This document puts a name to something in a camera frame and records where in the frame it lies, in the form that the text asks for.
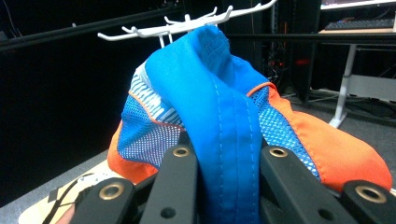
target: blue fabric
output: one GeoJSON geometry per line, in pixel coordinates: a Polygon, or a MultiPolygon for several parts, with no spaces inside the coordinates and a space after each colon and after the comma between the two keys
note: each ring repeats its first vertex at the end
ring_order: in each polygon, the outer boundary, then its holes
{"type": "Polygon", "coordinates": [[[268,102],[269,87],[264,87],[251,95],[254,104],[259,108],[259,120],[262,127],[262,135],[270,146],[285,147],[303,162],[318,180],[320,176],[309,154],[295,131],[291,128],[285,117],[273,108],[268,102]]]}
{"type": "Polygon", "coordinates": [[[177,144],[180,129],[152,122],[147,111],[132,96],[128,96],[121,117],[117,146],[120,155],[127,161],[148,162],[160,168],[165,150],[177,144]]]}
{"type": "Polygon", "coordinates": [[[146,61],[152,88],[180,116],[203,177],[203,223],[259,223],[258,108],[246,93],[267,81],[205,26],[146,61]]]}

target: cloth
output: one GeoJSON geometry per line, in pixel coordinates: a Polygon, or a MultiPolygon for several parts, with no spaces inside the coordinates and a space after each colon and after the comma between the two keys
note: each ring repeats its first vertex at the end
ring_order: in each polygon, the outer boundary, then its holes
{"type": "Polygon", "coordinates": [[[263,138],[292,150],[330,188],[341,190],[352,179],[391,187],[389,169],[373,148],[292,111],[266,77],[231,54],[215,26],[182,36],[136,69],[109,166],[137,183],[161,168],[163,153],[183,131],[202,174],[203,223],[260,222],[263,138]]]}

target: mesh fabric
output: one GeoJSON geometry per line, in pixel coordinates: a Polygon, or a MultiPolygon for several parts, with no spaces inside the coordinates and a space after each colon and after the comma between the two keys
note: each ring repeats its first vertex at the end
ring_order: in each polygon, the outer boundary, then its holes
{"type": "Polygon", "coordinates": [[[268,102],[269,87],[262,88],[251,95],[251,99],[259,108],[259,121],[262,135],[270,146],[285,147],[304,163],[306,168],[320,179],[317,167],[306,152],[303,144],[298,139],[285,117],[274,109],[268,102]]]}
{"type": "Polygon", "coordinates": [[[152,122],[132,96],[128,96],[121,117],[120,155],[128,161],[148,162],[158,169],[165,150],[177,144],[180,129],[152,122]]]}

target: computer screen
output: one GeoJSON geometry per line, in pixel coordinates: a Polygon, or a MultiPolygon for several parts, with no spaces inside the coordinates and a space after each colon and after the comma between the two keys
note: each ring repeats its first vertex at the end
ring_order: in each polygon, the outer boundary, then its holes
{"type": "Polygon", "coordinates": [[[382,7],[395,5],[396,0],[322,0],[321,10],[355,8],[355,7],[382,7]]]}

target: screw hole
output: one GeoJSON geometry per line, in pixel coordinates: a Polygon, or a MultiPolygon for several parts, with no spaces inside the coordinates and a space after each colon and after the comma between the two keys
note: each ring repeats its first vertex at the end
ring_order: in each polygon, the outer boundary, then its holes
{"type": "Polygon", "coordinates": [[[385,196],[381,191],[371,188],[368,186],[357,186],[355,188],[356,192],[365,200],[372,203],[386,203],[387,196],[385,196]]]}
{"type": "Polygon", "coordinates": [[[163,218],[172,218],[176,215],[176,210],[171,208],[171,207],[165,207],[162,211],[161,211],[161,217],[163,218]]]}
{"type": "Polygon", "coordinates": [[[184,147],[179,147],[173,150],[173,154],[177,157],[185,157],[190,154],[189,150],[184,147]]]}
{"type": "Polygon", "coordinates": [[[328,211],[326,209],[319,209],[318,212],[319,212],[319,215],[321,217],[323,217],[324,219],[329,220],[329,221],[334,220],[334,216],[332,215],[332,213],[330,211],[328,211]]]}
{"type": "Polygon", "coordinates": [[[273,155],[275,157],[287,157],[288,156],[288,152],[281,148],[271,148],[270,153],[271,153],[271,155],[273,155]]]}
{"type": "Polygon", "coordinates": [[[107,197],[114,196],[116,193],[119,192],[119,190],[120,190],[120,189],[119,189],[118,187],[110,187],[110,188],[108,188],[108,189],[105,190],[105,195],[106,195],[107,197]]]}

